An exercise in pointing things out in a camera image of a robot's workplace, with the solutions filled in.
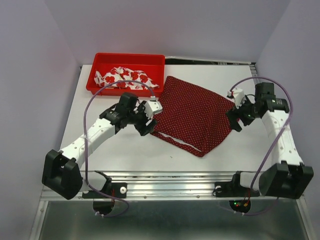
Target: polka dot fabric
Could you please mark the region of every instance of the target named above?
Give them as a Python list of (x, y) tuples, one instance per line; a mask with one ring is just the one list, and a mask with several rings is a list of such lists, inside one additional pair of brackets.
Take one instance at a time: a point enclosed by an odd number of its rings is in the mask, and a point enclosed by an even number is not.
[(193, 155), (203, 157), (231, 132), (226, 112), (234, 104), (208, 89), (168, 76), (159, 102), (163, 111), (152, 135)]

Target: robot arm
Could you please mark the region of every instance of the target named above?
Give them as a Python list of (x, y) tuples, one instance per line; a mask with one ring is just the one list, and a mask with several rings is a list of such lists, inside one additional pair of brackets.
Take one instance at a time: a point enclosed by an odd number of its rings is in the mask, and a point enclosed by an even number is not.
[(138, 97), (124, 93), (119, 103), (100, 114), (95, 123), (84, 134), (62, 148), (51, 150), (45, 157), (42, 183), (66, 199), (72, 199), (83, 190), (80, 168), (85, 163), (85, 138), (88, 141), (88, 155), (91, 155), (104, 141), (117, 134), (127, 125), (134, 125), (141, 136), (151, 133), (157, 122), (155, 114), (162, 112), (162, 106), (155, 97), (142, 101), (138, 107)]
[[(255, 103), (251, 103), (244, 91), (235, 88), (228, 92), (228, 97), (234, 99), (235, 106), (226, 113), (230, 127), (237, 132), (242, 130), (238, 123), (250, 125), (260, 118), (266, 128), (272, 144), (289, 117), (289, 106), (285, 99), (276, 98), (274, 84), (263, 82), (255, 86)], [(314, 172), (312, 167), (305, 166), (299, 156), (290, 126), (285, 126), (284, 132), (275, 143), (271, 152), (272, 166), (261, 173), (256, 179), (253, 189), (259, 190), (258, 196), (273, 196), (298, 199), (311, 181)], [(251, 187), (255, 173), (237, 171), (231, 182), (216, 182), (220, 189), (217, 197), (243, 197)]]

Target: white fabric with red print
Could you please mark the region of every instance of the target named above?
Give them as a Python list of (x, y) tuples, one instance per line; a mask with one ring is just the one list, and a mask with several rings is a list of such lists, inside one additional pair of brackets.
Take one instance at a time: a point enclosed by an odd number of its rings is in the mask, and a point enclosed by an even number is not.
[[(154, 89), (158, 88), (159, 86), (153, 82), (151, 78), (148, 77), (148, 75), (141, 70), (131, 70), (126, 67), (114, 67), (111, 69), (111, 71), (107, 72), (104, 76), (100, 74), (99, 71), (95, 72), (94, 81), (97, 85), (100, 87), (104, 87), (105, 85), (112, 84), (117, 81), (123, 81), (123, 80), (132, 80), (136, 82), (141, 82), (148, 87)], [(110, 86), (109, 88), (121, 88), (121, 89), (132, 89), (132, 90), (143, 90), (146, 89), (145, 86), (134, 83), (134, 82), (120, 82), (113, 86)]]

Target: white wall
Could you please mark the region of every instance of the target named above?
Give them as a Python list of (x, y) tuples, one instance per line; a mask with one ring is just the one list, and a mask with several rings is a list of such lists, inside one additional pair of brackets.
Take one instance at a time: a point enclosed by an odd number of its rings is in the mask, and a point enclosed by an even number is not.
[(77, 62), (41, 0), (0, 1), (0, 239), (28, 239)]
[(320, 237), (319, 13), (319, 0), (292, 0), (261, 54), (257, 70), (260, 76), (279, 80), (292, 97), (290, 125), (304, 163), (314, 170), (306, 200)]
[(257, 61), (290, 0), (45, 0), (77, 61), (97, 52)]

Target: plastic tray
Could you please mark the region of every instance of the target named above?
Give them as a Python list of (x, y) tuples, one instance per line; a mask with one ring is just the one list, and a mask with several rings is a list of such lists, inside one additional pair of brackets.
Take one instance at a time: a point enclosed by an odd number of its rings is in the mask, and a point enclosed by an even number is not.
[[(160, 97), (164, 90), (165, 75), (165, 56), (151, 54), (125, 54), (125, 53), (97, 53), (93, 60), (92, 69), (86, 84), (86, 89), (95, 94), (101, 87), (95, 83), (96, 71), (102, 76), (114, 67), (124, 67), (131, 70), (142, 70), (151, 78), (159, 87), (154, 88), (156, 97)], [(134, 90), (121, 88), (106, 88), (99, 95), (120, 96), (129, 92), (139, 97), (150, 97), (148, 89)]]

